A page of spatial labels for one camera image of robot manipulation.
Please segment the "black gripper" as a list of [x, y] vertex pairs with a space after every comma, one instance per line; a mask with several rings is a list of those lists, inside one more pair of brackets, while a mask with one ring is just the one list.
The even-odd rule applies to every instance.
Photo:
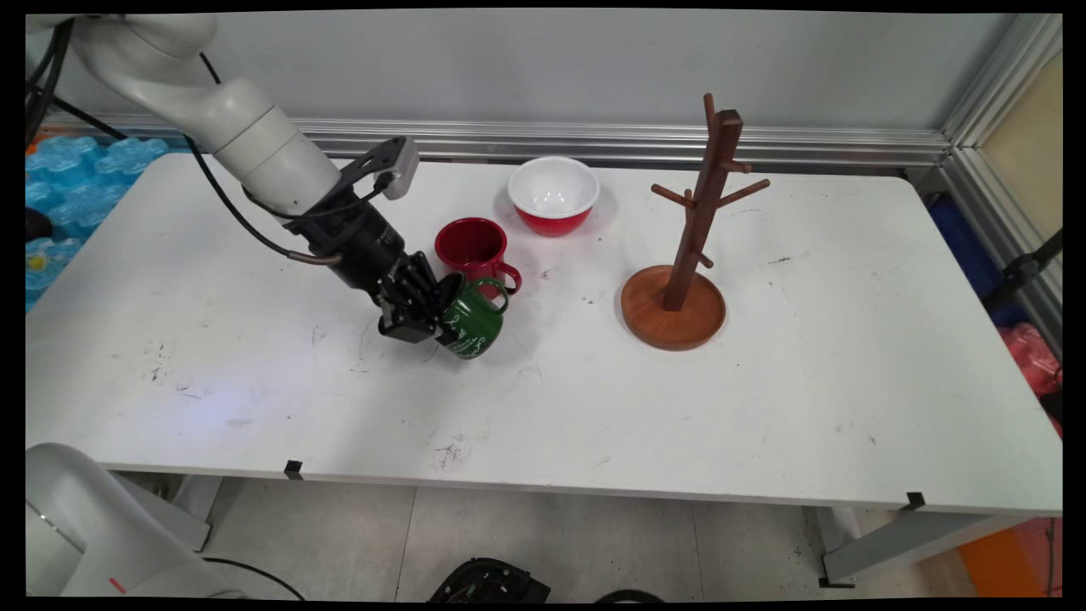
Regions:
[[442, 278], [422, 251], [405, 254], [405, 241], [372, 204], [342, 191], [294, 220], [317, 258], [339, 257], [331, 271], [351, 289], [378, 302], [378, 333], [418, 344], [439, 333], [435, 311], [445, 311], [459, 290], [459, 273]]

